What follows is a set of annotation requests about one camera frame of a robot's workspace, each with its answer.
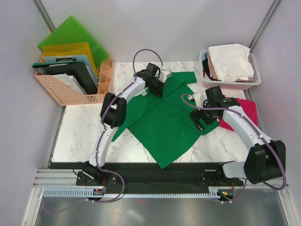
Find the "plastic basket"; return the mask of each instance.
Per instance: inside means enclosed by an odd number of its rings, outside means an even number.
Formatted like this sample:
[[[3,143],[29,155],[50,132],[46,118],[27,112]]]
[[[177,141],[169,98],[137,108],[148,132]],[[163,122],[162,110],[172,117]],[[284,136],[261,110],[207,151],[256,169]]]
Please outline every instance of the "plastic basket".
[[[36,73],[35,77],[60,106],[99,104],[107,92],[114,91],[114,61],[109,58],[100,65],[98,91],[93,95],[77,94],[52,75]]]
[[[203,50],[199,53],[199,62],[202,65],[202,69],[203,69],[202,61],[205,60],[206,53],[208,54],[208,50]],[[204,87],[208,88],[208,87],[220,86],[223,89],[249,89],[252,86],[259,85],[261,83],[261,75],[260,75],[257,61],[252,53],[249,54],[249,61],[254,70],[254,81],[250,81],[250,82],[211,81],[201,76]]]

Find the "pink cloth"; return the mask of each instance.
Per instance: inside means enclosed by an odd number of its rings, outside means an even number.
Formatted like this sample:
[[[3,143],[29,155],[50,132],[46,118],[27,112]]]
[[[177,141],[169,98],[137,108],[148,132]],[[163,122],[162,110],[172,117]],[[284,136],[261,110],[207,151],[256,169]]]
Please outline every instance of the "pink cloth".
[[[252,120],[252,122],[254,122],[256,126],[258,126],[257,109],[256,109],[255,102],[251,100],[243,100],[239,98],[235,98],[235,99],[240,103],[240,106],[243,108],[246,115]],[[220,127],[234,131],[234,129],[232,129],[232,127],[228,123],[226,123],[223,119],[220,119]]]
[[[214,67],[212,65],[212,61],[210,59],[209,53],[207,53],[207,59],[208,59],[208,67],[209,67],[209,71],[210,71],[210,78],[218,80],[218,77],[215,73],[215,70],[214,70]]]
[[[248,77],[248,80],[241,80],[241,79],[237,79],[236,81],[254,81],[254,78],[252,78],[252,77]]]

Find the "green t-shirt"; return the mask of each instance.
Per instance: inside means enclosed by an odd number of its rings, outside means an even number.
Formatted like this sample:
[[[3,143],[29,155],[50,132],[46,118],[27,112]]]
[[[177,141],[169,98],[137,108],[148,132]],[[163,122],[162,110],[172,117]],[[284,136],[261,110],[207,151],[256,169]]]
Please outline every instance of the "green t-shirt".
[[[204,131],[196,129],[189,113],[192,107],[182,100],[182,94],[192,94],[187,86],[195,83],[194,72],[172,73],[167,79],[163,97],[155,97],[149,90],[147,95],[136,96],[127,104],[127,117],[117,130],[113,141],[128,128],[157,161],[161,168],[178,159],[196,142],[199,136],[215,129],[215,121]]]

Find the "paper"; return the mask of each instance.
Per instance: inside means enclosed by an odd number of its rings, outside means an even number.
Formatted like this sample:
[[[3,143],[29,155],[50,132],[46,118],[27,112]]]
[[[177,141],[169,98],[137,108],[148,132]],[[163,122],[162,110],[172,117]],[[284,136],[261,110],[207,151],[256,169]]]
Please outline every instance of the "paper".
[[[67,87],[72,89],[77,94],[83,94],[83,95],[87,94],[86,91],[76,81],[74,76],[67,75],[67,74],[56,74],[56,75],[53,75],[53,76],[56,77],[59,81],[64,83]]]
[[[45,62],[53,63],[53,62],[72,62],[72,61],[82,61],[87,66],[87,69],[89,70],[89,73],[92,76],[92,79],[94,80],[95,84],[98,83],[97,76],[98,74],[95,74],[93,67],[87,57],[87,55],[73,55],[73,56],[46,56],[43,58]]]
[[[38,73],[56,75],[56,74],[67,74],[73,75],[79,82],[82,88],[85,89],[87,94],[96,94],[97,87],[94,80],[91,78],[89,71],[86,68],[84,62],[69,61],[62,64],[56,64],[55,66],[49,67],[47,65],[35,68]]]

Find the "laundry basket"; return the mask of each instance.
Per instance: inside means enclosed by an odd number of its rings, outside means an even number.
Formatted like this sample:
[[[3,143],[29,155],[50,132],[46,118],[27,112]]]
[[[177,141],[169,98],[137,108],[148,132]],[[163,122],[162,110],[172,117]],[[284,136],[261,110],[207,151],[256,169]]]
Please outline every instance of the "laundry basket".
[[[205,54],[208,54],[208,50],[203,50],[199,53],[199,62],[202,65],[202,61],[205,60]],[[254,70],[254,81],[249,82],[232,82],[232,81],[212,81],[205,79],[202,76],[202,82],[204,87],[214,87],[214,86],[220,86],[223,89],[249,89],[252,86],[257,86],[261,83],[261,75],[258,68],[257,61],[252,53],[249,54],[249,61],[252,65],[252,68]]]

